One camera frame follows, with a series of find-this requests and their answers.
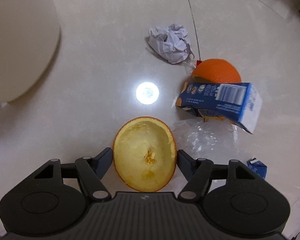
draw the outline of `orange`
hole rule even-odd
[[[155,192],[172,178],[177,147],[169,127],[153,117],[127,122],[113,144],[114,167],[125,184],[141,192]]]
[[[191,76],[198,83],[241,83],[236,68],[224,59],[211,58],[201,62]]]

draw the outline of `logo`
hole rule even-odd
[[[187,93],[190,93],[191,89],[192,89],[192,85],[189,85],[187,88]]]
[[[194,95],[197,92],[197,89],[198,89],[197,86],[194,86],[193,89],[192,89],[192,91],[191,91],[191,94]]]
[[[150,198],[148,195],[144,195],[143,197],[141,197],[143,200],[147,200],[148,198]]]
[[[201,85],[198,89],[199,93],[201,93],[204,90],[205,87],[206,87],[206,85]]]

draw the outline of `small blue carton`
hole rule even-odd
[[[186,82],[176,106],[204,119],[229,119],[248,133],[253,133],[262,99],[251,83]]]
[[[256,158],[247,161],[247,166],[250,170],[258,174],[261,178],[265,179],[267,174],[267,166]]]

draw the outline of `whole orange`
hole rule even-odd
[[[191,76],[198,83],[241,83],[236,68],[224,59],[211,58],[201,62]]]

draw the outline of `screw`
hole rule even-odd
[[[180,193],[180,196],[184,199],[194,199],[197,195],[193,191],[184,191]]]
[[[106,198],[108,195],[109,195],[108,192],[106,192],[104,190],[98,190],[92,194],[93,197],[99,198],[99,199]]]

